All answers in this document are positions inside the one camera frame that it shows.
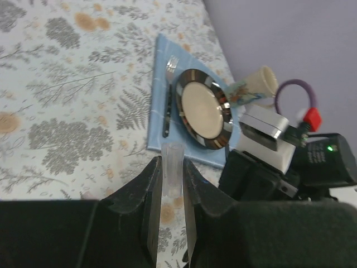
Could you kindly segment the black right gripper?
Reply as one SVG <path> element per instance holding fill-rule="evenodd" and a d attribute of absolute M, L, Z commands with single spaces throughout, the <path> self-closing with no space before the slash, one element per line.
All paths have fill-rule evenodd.
<path fill-rule="evenodd" d="M 232 150 L 219 189 L 237 201 L 324 200 L 331 188 L 356 185 L 356 159 L 338 133 L 314 134 L 295 150 L 286 173 L 248 152 Z"/>

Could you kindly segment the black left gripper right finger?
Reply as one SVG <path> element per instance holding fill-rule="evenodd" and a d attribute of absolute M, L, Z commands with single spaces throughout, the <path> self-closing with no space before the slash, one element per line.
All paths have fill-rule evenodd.
<path fill-rule="evenodd" d="M 238 202 L 184 161 L 188 267 L 355 267 L 356 208 Z"/>

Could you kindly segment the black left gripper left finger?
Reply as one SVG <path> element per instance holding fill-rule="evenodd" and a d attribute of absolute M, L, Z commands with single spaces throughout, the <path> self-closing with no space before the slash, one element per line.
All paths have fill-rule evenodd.
<path fill-rule="evenodd" d="M 2 267 L 155 267 L 162 159 L 102 200 L 1 202 Z"/>

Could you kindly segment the clear pen cap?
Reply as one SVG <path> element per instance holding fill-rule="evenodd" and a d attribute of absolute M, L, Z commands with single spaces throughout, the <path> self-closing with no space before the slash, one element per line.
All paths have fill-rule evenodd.
<path fill-rule="evenodd" d="M 161 147 L 163 184 L 162 194 L 169 198 L 182 196 L 184 146 L 163 143 Z"/>

